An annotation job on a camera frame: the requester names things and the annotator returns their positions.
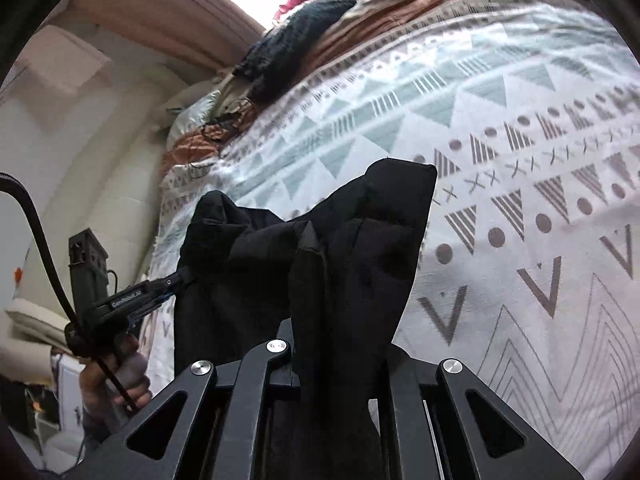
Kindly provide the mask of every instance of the bedsheet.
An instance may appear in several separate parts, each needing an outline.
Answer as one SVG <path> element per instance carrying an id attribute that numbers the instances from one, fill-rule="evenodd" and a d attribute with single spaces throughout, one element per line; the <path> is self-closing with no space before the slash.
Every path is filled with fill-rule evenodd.
<path id="1" fill-rule="evenodd" d="M 317 70 L 219 160 L 162 183 L 152 277 L 197 200 L 290 219 L 386 156 L 438 187 L 395 343 L 456 357 L 588 480 L 640 425 L 640 68 L 569 0 L 457 0 Z M 157 391 L 172 301 L 146 320 Z"/>

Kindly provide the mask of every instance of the silver screw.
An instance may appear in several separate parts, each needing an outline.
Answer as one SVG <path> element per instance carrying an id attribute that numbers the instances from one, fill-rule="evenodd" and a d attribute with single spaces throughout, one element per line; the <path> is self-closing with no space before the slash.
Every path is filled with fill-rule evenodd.
<path id="1" fill-rule="evenodd" d="M 457 359 L 447 359 L 442 367 L 450 374 L 459 374 L 462 371 L 462 363 Z"/>
<path id="2" fill-rule="evenodd" d="M 209 361 L 196 361 L 191 365 L 193 375 L 207 375 L 210 371 L 211 363 Z"/>
<path id="3" fill-rule="evenodd" d="M 272 339 L 267 343 L 267 350 L 273 354 L 279 354 L 287 349 L 286 341 L 282 339 Z"/>

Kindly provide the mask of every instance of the white wall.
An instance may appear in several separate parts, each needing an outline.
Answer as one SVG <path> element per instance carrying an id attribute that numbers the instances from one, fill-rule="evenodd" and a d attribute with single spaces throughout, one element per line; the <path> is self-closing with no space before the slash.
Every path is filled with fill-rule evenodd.
<path id="1" fill-rule="evenodd" d="M 152 63 L 163 63 L 184 81 L 206 71 L 131 43 L 72 13 L 55 17 L 66 28 L 103 51 L 112 65 L 108 76 L 91 79 L 75 98 L 44 88 L 28 71 L 0 94 L 0 171 L 20 180 L 42 212 L 76 154 L 111 115 L 124 91 Z M 24 263 L 31 232 L 20 207 L 0 194 L 0 308 L 14 296 L 14 270 Z"/>

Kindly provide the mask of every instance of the black fabric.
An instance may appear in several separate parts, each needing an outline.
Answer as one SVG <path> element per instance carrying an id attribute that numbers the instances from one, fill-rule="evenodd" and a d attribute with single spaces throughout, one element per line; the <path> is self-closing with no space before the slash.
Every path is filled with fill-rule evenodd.
<path id="1" fill-rule="evenodd" d="M 304 55 L 355 4 L 355 0 L 314 0 L 271 29 L 234 70 L 235 76 L 253 83 L 247 97 L 256 104 L 270 104 L 284 94 Z"/>
<path id="2" fill-rule="evenodd" d="M 237 360 L 291 317 L 300 406 L 289 439 L 276 439 L 280 480 L 384 478 L 367 404 L 414 282 L 435 181 L 433 166 L 383 159 L 289 222 L 216 191 L 200 200 L 180 252 L 197 281 L 175 305 L 175 373 Z"/>

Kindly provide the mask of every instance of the black cable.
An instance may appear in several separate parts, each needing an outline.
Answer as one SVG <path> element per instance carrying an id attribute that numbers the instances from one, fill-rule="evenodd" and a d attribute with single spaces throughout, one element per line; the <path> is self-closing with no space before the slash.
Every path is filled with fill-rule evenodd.
<path id="1" fill-rule="evenodd" d="M 113 269 L 108 269 L 107 274 L 113 274 L 113 279 L 115 280 L 115 283 L 113 284 L 113 293 L 116 294 L 118 291 L 118 275 Z"/>
<path id="2" fill-rule="evenodd" d="M 86 440 L 86 436 L 82 437 L 82 442 L 80 443 L 80 449 L 78 449 L 78 455 L 76 456 L 76 463 L 73 464 L 69 469 L 60 473 L 61 478 L 66 478 L 66 476 L 71 473 L 78 464 L 80 463 L 80 457 L 82 456 L 82 450 L 84 449 L 84 441 Z"/>
<path id="3" fill-rule="evenodd" d="M 66 298 L 65 289 L 62 288 L 62 284 L 60 283 L 60 278 L 58 277 L 56 266 L 53 263 L 53 258 L 51 257 L 49 246 L 47 245 L 47 238 L 42 229 L 42 224 L 40 223 L 38 212 L 33 205 L 33 200 L 31 200 L 29 192 L 18 180 L 14 179 L 14 177 L 2 172 L 0 172 L 0 191 L 4 191 L 5 193 L 11 195 L 15 198 L 18 204 L 20 204 L 22 212 L 26 216 L 27 222 L 29 223 L 31 233 L 33 234 L 33 239 L 36 242 L 36 247 L 38 248 L 38 252 L 40 253 L 42 265 L 44 266 L 44 270 L 47 273 L 51 288 L 53 288 L 53 292 L 55 293 L 56 298 L 58 298 L 58 302 L 60 303 L 62 310 L 65 311 L 65 314 L 69 318 L 69 321 L 76 328 L 76 332 L 78 332 L 78 335 L 82 339 L 84 339 L 84 341 L 87 343 L 87 346 L 91 349 L 91 359 L 93 359 L 98 364 L 105 377 L 107 377 L 107 379 L 110 380 L 111 383 L 113 383 L 113 386 L 115 386 L 118 393 L 131 408 L 131 411 L 133 413 L 137 413 L 139 410 L 136 406 L 136 403 L 133 401 L 133 399 L 131 399 L 120 381 L 116 378 L 113 372 L 109 370 L 109 367 L 97 354 L 94 346 L 92 345 L 91 339 L 84 331 L 84 327 L 79 322 L 78 316 L 76 316 L 75 311 L 71 307 L 71 303 L 69 303 L 69 300 Z"/>

